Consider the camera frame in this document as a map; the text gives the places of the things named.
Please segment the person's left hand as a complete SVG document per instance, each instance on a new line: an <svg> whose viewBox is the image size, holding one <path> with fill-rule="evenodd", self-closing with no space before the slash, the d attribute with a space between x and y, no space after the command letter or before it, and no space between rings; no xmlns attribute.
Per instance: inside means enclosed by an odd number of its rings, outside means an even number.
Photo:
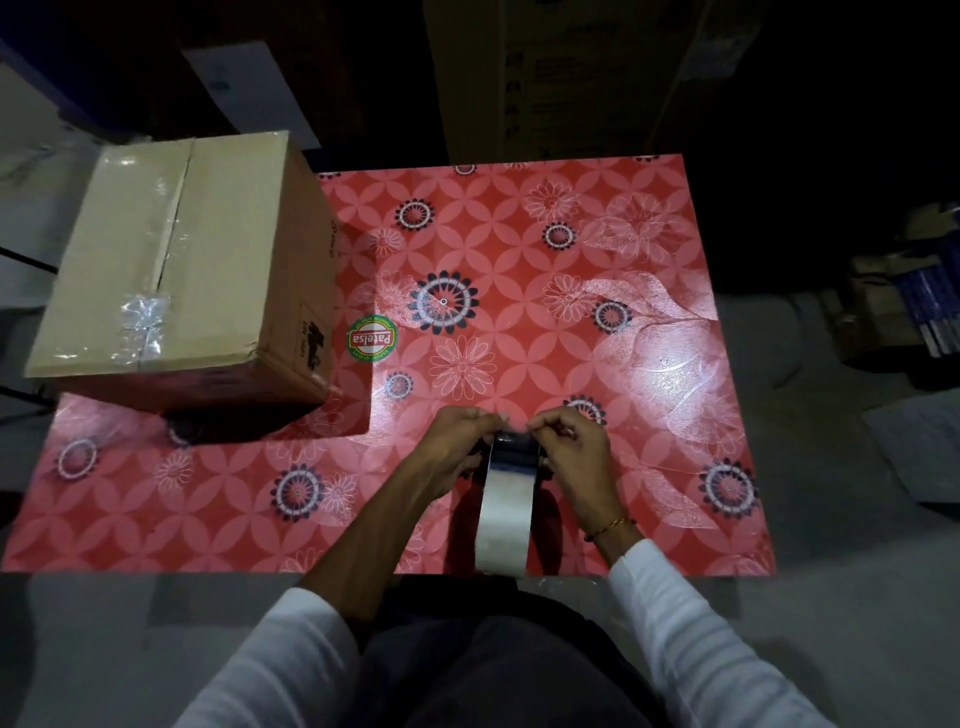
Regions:
<svg viewBox="0 0 960 728"><path fill-rule="evenodd" d="M441 407L406 459L415 484L430 503L444 497L463 474L479 467L483 447L495 436L462 431L461 407L473 406Z"/></svg>

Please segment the person's right hand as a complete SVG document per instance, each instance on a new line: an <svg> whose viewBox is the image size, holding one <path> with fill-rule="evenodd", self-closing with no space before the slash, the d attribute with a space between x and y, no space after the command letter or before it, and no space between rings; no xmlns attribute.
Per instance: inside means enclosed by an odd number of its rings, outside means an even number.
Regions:
<svg viewBox="0 0 960 728"><path fill-rule="evenodd" d="M628 521L614 477L609 437L601 424L574 407L546 411L573 412L573 440L535 440L577 517L584 539L592 542Z"/></svg>

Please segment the clear packing tape roll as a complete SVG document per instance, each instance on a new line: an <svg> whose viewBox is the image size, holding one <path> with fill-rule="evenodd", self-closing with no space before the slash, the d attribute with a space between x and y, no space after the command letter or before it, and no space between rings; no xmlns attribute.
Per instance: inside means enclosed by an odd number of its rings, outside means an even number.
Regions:
<svg viewBox="0 0 960 728"><path fill-rule="evenodd" d="M541 446L529 431L493 435L474 540L477 571L525 576L541 457Z"/></svg>

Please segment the person's left forearm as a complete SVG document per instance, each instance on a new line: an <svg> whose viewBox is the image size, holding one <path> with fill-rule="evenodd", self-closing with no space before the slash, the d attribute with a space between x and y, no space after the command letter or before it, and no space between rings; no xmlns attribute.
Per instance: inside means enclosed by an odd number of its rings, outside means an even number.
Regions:
<svg viewBox="0 0 960 728"><path fill-rule="evenodd" d="M442 465L407 457L353 522L262 617L173 728L328 728L341 716L359 667L354 627L378 611L429 504L480 456Z"/></svg>

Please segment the person's right forearm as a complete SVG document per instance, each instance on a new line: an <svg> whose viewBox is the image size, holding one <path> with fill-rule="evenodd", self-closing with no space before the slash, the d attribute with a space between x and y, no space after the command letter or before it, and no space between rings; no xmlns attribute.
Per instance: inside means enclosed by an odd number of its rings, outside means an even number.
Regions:
<svg viewBox="0 0 960 728"><path fill-rule="evenodd" d="M677 728L837 728L628 520L592 541Z"/></svg>

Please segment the red floral tablecloth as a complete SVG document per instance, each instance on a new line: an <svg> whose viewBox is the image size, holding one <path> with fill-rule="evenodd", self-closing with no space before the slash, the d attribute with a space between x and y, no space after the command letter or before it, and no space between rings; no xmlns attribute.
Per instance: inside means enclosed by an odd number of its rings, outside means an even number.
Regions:
<svg viewBox="0 0 960 728"><path fill-rule="evenodd" d="M346 226L328 402L227 443L67 397L1 570L304 573L452 405L578 409L682 573L774 575L678 154L320 177ZM376 363L346 344L371 314L399 335Z"/></svg>

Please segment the round green red sticker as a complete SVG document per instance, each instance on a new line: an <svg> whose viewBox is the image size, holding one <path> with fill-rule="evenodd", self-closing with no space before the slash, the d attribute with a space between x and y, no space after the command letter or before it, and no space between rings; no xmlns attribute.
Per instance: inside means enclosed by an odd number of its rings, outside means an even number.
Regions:
<svg viewBox="0 0 960 728"><path fill-rule="evenodd" d="M377 363L389 358L399 342L399 328L388 317L370 314L354 321L345 334L346 351L356 360Z"/></svg>

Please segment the person's dark trousers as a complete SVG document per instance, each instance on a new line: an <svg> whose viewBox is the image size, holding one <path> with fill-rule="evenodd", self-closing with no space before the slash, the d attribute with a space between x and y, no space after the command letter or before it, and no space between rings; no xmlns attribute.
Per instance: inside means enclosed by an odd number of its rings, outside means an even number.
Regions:
<svg viewBox="0 0 960 728"><path fill-rule="evenodd" d="M596 622L514 579L396 577L361 636L338 728L674 728Z"/></svg>

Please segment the taped brown cardboard box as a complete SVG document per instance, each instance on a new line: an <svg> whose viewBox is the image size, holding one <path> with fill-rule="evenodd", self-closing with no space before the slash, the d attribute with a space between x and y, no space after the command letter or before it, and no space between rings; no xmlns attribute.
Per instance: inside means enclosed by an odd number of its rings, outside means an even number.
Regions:
<svg viewBox="0 0 960 728"><path fill-rule="evenodd" d="M287 130L108 146L23 374L156 414L322 404L341 230Z"/></svg>

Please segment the large dark cardboard carton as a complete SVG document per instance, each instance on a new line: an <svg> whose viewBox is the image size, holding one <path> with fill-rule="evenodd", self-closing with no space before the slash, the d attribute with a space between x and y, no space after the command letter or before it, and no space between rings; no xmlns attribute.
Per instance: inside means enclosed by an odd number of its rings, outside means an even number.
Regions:
<svg viewBox="0 0 960 728"><path fill-rule="evenodd" d="M422 0L451 163L679 153L774 0Z"/></svg>

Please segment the grey floor mat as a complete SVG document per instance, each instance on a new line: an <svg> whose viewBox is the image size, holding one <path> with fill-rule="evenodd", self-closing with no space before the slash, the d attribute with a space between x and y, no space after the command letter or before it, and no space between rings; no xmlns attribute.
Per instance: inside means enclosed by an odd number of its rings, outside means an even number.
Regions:
<svg viewBox="0 0 960 728"><path fill-rule="evenodd" d="M862 418L912 500L960 506L960 387L872 408Z"/></svg>

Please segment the pile of boxes and books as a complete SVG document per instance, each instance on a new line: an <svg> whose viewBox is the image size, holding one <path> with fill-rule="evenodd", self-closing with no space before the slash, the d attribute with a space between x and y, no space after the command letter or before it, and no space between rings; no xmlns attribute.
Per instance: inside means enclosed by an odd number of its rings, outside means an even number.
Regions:
<svg viewBox="0 0 960 728"><path fill-rule="evenodd" d="M892 251L855 256L818 298L846 366L960 378L960 200L909 210Z"/></svg>

